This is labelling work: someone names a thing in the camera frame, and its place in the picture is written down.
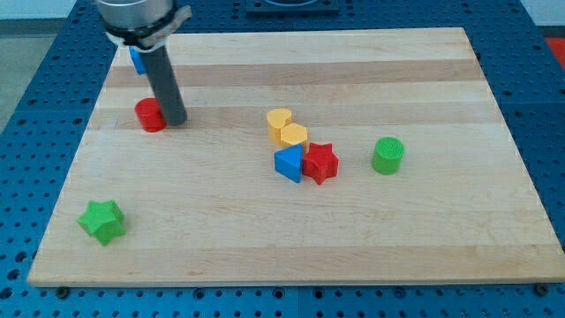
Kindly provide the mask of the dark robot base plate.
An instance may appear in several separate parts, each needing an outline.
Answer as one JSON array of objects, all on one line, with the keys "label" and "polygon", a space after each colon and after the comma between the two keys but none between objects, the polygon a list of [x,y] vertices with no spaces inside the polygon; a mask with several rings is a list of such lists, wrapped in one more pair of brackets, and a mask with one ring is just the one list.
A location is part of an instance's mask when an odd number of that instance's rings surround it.
[{"label": "dark robot base plate", "polygon": [[246,0],[245,14],[337,13],[340,0]]}]

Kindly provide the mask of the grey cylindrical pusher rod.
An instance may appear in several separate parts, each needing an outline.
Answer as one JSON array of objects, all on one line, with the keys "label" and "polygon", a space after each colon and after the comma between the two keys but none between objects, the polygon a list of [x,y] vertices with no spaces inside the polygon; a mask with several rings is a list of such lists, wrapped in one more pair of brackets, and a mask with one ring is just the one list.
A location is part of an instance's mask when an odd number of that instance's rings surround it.
[{"label": "grey cylindrical pusher rod", "polygon": [[187,112],[167,49],[161,46],[141,53],[140,58],[165,122],[169,126],[184,124]]}]

